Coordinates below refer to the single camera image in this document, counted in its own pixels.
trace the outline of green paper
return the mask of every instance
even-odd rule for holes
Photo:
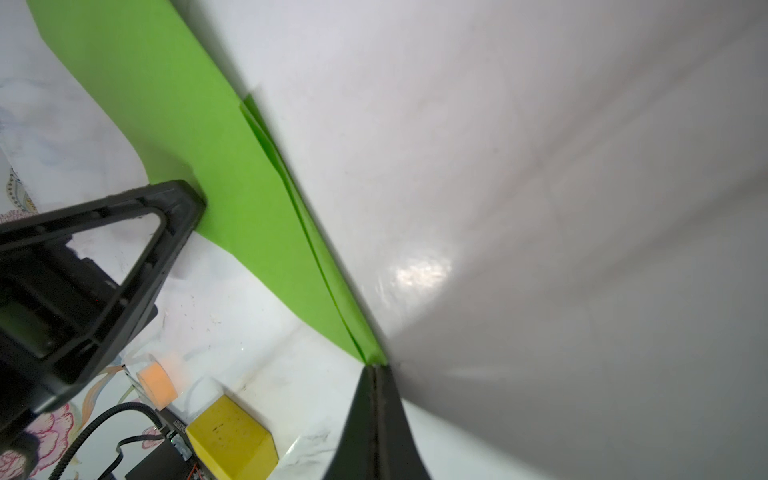
[[[131,142],[150,182],[182,178],[206,197],[197,231],[350,355],[386,363],[255,104],[241,105],[174,7],[28,4],[48,47]]]

